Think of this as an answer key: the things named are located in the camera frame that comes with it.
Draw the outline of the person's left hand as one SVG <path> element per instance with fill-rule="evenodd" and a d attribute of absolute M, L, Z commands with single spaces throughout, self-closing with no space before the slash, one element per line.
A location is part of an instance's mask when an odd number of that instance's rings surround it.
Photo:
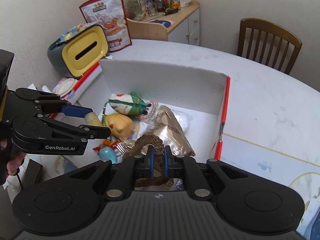
<path fill-rule="evenodd" d="M 1 140 L 1 154 L 5 152 L 5 149 L 7 148 L 7 140 L 3 139 Z M 17 172 L 20 166 L 23 164 L 25 156 L 27 154 L 24 152 L 17 152 L 15 153 L 15 157 L 8 161 L 7 163 L 7 172 L 9 176 L 14 176 Z"/>

